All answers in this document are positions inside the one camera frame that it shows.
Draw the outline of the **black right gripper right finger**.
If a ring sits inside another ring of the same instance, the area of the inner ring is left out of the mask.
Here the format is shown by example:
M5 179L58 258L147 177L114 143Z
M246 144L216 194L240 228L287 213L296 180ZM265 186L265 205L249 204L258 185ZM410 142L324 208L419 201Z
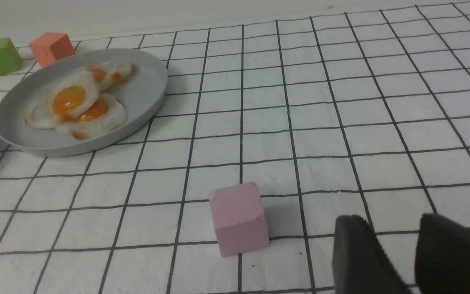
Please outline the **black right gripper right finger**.
M415 280L422 294L470 294L470 229L438 214L424 214Z

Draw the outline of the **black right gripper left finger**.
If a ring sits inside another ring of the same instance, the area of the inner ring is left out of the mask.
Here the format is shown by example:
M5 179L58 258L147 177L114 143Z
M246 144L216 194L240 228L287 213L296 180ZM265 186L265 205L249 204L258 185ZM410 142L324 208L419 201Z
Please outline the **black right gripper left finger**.
M368 222L358 215L335 221L333 278L336 294L410 294Z

